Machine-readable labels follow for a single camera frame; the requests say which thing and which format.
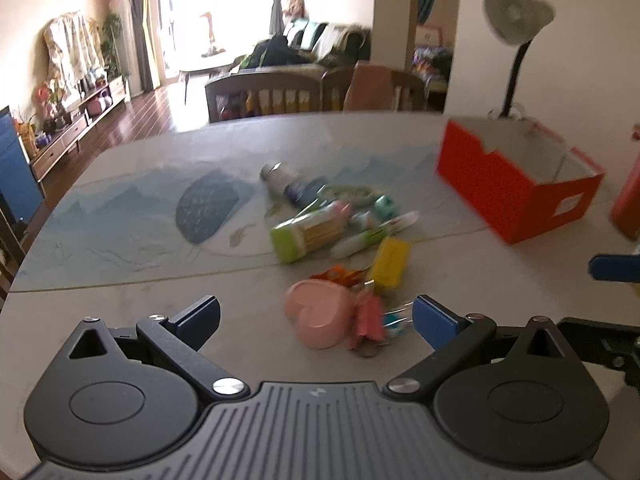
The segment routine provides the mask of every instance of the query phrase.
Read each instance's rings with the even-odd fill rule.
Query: white label
[[[568,196],[567,198],[563,198],[558,204],[554,216],[568,213],[569,211],[571,211],[571,209],[574,209],[580,203],[580,199],[583,195],[584,193],[580,193],[580,195],[573,195]]]

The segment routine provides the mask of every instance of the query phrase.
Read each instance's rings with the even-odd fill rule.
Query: red box
[[[534,121],[455,118],[438,174],[508,244],[581,218],[604,170]]]

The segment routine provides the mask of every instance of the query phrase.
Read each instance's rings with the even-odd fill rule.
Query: coffee table
[[[244,59],[244,54],[220,52],[209,57],[193,57],[180,60],[178,79],[184,79],[184,104],[187,104],[187,88],[191,76],[213,76],[228,72]]]
[[[0,313],[0,468],[19,478],[38,463],[22,409],[84,316],[132,326],[213,294],[222,322],[200,352],[254,391],[263,380],[383,384],[430,354],[411,331],[372,359],[343,344],[315,351],[297,341],[284,294],[333,261],[318,251],[278,264],[268,227],[294,211],[265,191],[258,173],[267,162],[369,184],[402,211],[421,212],[401,234],[412,252],[391,306],[427,293],[458,314],[482,312],[504,325],[536,314],[640,325],[640,300],[629,286],[595,282],[586,272],[595,253],[632,250],[607,220],[608,197],[579,221],[506,246],[433,173],[445,123],[425,113],[291,114],[225,121],[101,154],[53,211]],[[203,196],[196,192],[203,183],[225,191],[219,209],[226,217],[222,224],[209,218],[209,227],[220,228],[194,244],[176,211]],[[373,255],[370,249],[345,263],[363,268]],[[607,399],[615,397],[619,373],[590,371]]]

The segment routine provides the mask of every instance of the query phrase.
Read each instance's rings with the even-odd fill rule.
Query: wooden chair
[[[9,292],[9,288],[14,282],[15,274],[22,264],[22,261],[24,260],[24,249],[20,245],[18,238],[15,237],[14,231],[11,229],[9,222],[7,221],[4,213],[1,210],[0,242],[2,242],[2,247],[6,250],[7,253],[9,253],[9,256],[14,259],[14,262],[11,262],[12,264],[14,264],[13,266],[11,266],[12,270],[9,270],[9,268],[4,263],[2,263],[2,261],[0,261],[0,274],[2,274],[4,279],[8,281],[8,286],[6,286],[4,280],[1,280],[0,282],[0,298],[5,300]]]
[[[344,97],[351,84],[353,66],[345,66],[329,70],[322,76],[322,111],[338,111],[335,104],[342,111]],[[397,111],[420,112],[425,109],[424,83],[418,76],[401,70],[391,71],[391,82],[396,90]]]
[[[286,91],[294,91],[294,112],[301,111],[300,92],[308,92],[308,106],[302,111],[320,111],[320,82],[309,76],[290,72],[248,72],[228,74],[214,79],[207,83],[205,92],[207,95],[207,107],[209,107],[209,122],[215,123],[220,120],[218,114],[218,96],[232,96],[236,94],[249,94],[252,92],[254,98],[252,102],[253,116],[264,115],[265,108],[267,115],[273,114],[274,101],[273,91],[281,91],[283,113],[286,113],[287,99]],[[266,107],[260,106],[260,91],[267,91],[268,102]],[[241,107],[241,117],[247,117],[246,110]]]

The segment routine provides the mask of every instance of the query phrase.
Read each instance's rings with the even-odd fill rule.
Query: pile of objects
[[[281,263],[328,246],[340,260],[380,244],[367,269],[333,266],[293,285],[285,299],[285,314],[306,346],[329,348],[347,338],[359,355],[375,355],[411,322],[410,306],[388,312],[381,296],[398,288],[410,250],[393,235],[414,224],[418,212],[400,215],[391,197],[370,187],[334,186],[325,177],[305,180],[282,162],[264,166],[260,177],[272,194],[300,209],[271,228]]]

